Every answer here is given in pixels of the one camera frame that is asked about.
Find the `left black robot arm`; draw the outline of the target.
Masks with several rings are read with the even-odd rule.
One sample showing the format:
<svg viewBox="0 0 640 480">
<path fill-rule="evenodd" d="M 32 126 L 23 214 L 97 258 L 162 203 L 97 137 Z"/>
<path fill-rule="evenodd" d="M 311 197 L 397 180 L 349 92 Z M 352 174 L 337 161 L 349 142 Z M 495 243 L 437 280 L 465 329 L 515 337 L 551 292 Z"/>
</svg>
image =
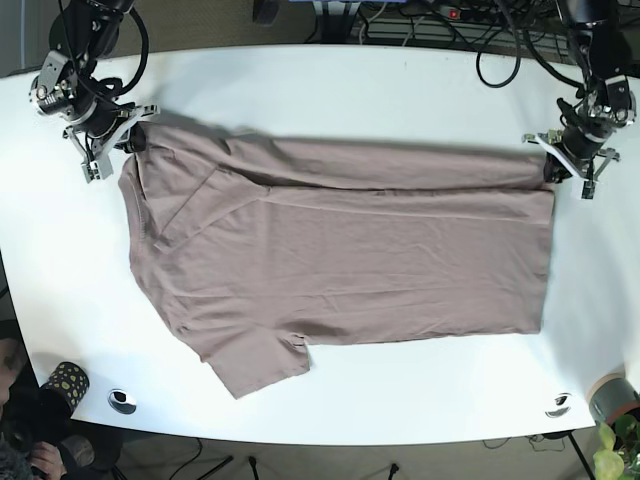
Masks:
<svg viewBox="0 0 640 480">
<path fill-rule="evenodd" d="M 511 75 L 501 83 L 483 84 L 499 89 L 519 73 L 522 50 L 556 80 L 574 87 L 574 105 L 559 98 L 563 128 L 542 133 L 526 133 L 522 141 L 540 146 L 546 154 L 544 179 L 560 184 L 572 179 L 581 186 L 580 198 L 594 198 L 600 176 L 620 154 L 607 148 L 613 134 L 636 122 L 637 104 L 627 71 L 631 67 L 631 47 L 622 33 L 616 1 L 558 1 L 556 8 L 569 53 L 579 67 L 582 80 L 560 74 L 536 50 L 526 29 L 513 18 L 504 1 L 496 3 L 514 38 L 515 64 Z"/>
</svg>

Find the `person's hand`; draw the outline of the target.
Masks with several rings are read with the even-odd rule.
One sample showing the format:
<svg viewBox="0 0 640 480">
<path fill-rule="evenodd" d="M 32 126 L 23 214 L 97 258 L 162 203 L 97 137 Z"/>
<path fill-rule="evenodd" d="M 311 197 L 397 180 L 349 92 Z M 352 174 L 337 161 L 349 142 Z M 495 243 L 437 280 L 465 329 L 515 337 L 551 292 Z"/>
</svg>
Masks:
<svg viewBox="0 0 640 480">
<path fill-rule="evenodd" d="M 34 476 L 39 479 L 61 480 L 67 473 L 58 448 L 46 442 L 38 442 L 33 446 L 29 464 Z"/>
</svg>

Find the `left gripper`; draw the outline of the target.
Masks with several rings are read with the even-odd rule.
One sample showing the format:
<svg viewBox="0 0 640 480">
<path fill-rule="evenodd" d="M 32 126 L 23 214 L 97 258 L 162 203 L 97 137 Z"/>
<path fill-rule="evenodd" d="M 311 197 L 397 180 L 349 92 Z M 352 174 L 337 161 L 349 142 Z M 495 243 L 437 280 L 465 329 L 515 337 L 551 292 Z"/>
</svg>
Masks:
<svg viewBox="0 0 640 480">
<path fill-rule="evenodd" d="M 523 143 L 536 144 L 545 152 L 544 182 L 574 182 L 580 199 L 592 200 L 599 177 L 620 154 L 605 148 L 617 127 L 605 118 L 585 116 L 579 106 L 560 106 L 563 129 L 526 133 Z"/>
</svg>

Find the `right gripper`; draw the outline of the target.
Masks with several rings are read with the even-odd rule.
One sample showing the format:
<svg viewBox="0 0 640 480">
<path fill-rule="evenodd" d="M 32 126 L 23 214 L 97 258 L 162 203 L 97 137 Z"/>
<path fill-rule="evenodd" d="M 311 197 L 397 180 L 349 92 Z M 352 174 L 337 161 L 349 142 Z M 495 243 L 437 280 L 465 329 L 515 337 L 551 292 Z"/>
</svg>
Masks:
<svg viewBox="0 0 640 480">
<path fill-rule="evenodd" d="M 113 174 L 109 158 L 112 150 L 127 154 L 143 152 L 147 139 L 139 122 L 158 113 L 157 105 L 139 106 L 130 102 L 113 106 L 97 100 L 66 101 L 60 112 L 68 122 L 63 137 L 83 156 L 81 169 L 86 182 L 104 180 Z"/>
</svg>

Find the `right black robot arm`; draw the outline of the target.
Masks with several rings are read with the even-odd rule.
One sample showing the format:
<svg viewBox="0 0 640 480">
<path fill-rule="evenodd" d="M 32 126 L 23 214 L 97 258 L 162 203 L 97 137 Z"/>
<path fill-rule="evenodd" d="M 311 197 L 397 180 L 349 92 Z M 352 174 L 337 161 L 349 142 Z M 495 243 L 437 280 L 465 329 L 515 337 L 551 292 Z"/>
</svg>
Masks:
<svg viewBox="0 0 640 480">
<path fill-rule="evenodd" d="M 141 39 L 133 78 L 96 79 L 98 61 L 114 49 L 120 25 L 130 17 Z M 146 148 L 141 119 L 159 113 L 155 105 L 138 106 L 119 99 L 139 83 L 145 72 L 150 41 L 146 26 L 131 1 L 71 1 L 59 6 L 49 33 L 50 51 L 30 88 L 30 103 L 42 116 L 67 122 L 63 137 L 83 156 L 88 183 L 113 174 L 109 153 L 137 153 Z"/>
</svg>

